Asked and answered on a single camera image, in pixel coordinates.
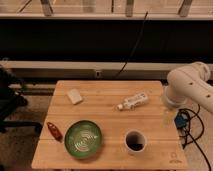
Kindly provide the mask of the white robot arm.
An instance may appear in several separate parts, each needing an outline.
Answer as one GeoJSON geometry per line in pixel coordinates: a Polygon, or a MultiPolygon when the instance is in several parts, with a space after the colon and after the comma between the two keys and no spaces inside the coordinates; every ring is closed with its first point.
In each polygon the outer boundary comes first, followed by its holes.
{"type": "Polygon", "coordinates": [[[213,114],[213,86],[207,83],[210,76],[210,68],[203,62],[171,70],[167,75],[168,86],[162,94],[164,105],[177,109],[191,99],[213,114]]]}

